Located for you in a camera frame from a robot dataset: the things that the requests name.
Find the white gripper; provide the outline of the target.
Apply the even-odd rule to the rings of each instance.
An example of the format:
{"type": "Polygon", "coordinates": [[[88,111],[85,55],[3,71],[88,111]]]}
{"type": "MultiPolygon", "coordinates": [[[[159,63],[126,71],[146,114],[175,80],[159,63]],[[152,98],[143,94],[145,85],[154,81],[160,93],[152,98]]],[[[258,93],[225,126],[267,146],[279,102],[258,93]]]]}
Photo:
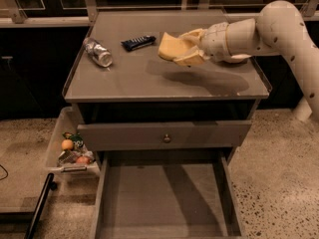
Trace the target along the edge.
{"type": "Polygon", "coordinates": [[[222,22],[214,24],[209,28],[195,29],[181,34],[179,37],[183,40],[192,42],[199,47],[193,47],[185,54],[178,56],[173,61],[180,66],[198,66],[209,60],[210,57],[215,62],[229,62],[231,55],[226,43],[226,30],[228,23],[222,22]]]}

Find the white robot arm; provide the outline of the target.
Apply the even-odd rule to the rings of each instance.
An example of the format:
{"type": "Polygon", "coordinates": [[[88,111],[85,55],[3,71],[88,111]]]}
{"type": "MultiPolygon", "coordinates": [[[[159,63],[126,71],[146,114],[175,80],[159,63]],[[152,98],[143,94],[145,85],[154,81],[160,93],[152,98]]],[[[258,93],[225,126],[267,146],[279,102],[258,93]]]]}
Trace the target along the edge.
{"type": "Polygon", "coordinates": [[[319,117],[319,48],[293,4],[274,1],[255,18],[214,24],[179,38],[192,44],[173,59],[181,66],[202,64],[208,59],[238,63],[252,56],[282,56],[303,93],[303,110],[319,117]]]}

